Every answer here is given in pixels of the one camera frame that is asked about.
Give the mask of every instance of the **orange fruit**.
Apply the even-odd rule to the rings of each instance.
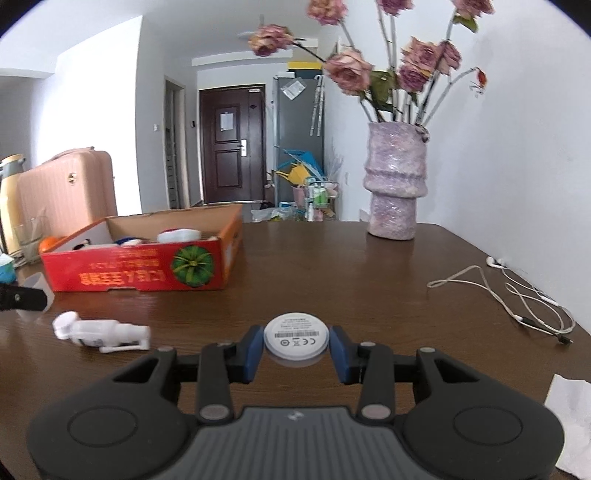
[[[39,242],[39,253],[44,254],[56,243],[58,243],[63,237],[62,236],[47,236],[41,242]]]

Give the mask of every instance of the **yellow thermos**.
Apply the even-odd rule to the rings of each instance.
[[[0,221],[6,239],[7,254],[12,254],[21,249],[18,244],[14,227],[22,224],[21,207],[17,194],[18,177],[23,173],[22,164],[25,162],[23,155],[12,155],[2,160],[2,183],[0,184]]]

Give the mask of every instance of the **white toy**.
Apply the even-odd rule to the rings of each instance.
[[[117,320],[80,320],[76,312],[65,312],[53,321],[60,340],[98,347],[101,353],[150,349],[150,327]]]

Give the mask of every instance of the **sticker on refrigerator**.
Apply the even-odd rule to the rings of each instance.
[[[293,100],[296,98],[301,92],[306,89],[304,83],[300,81],[300,79],[295,79],[290,83],[287,83],[285,86],[281,87],[281,91],[285,94],[289,100]]]

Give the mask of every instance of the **blue gripper pad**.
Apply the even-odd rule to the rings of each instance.
[[[349,352],[332,327],[330,328],[329,349],[339,381],[341,383],[350,383]]]
[[[263,328],[259,327],[258,331],[252,338],[246,351],[246,358],[244,360],[244,374],[246,382],[250,383],[255,379],[256,369],[261,361],[263,352]]]

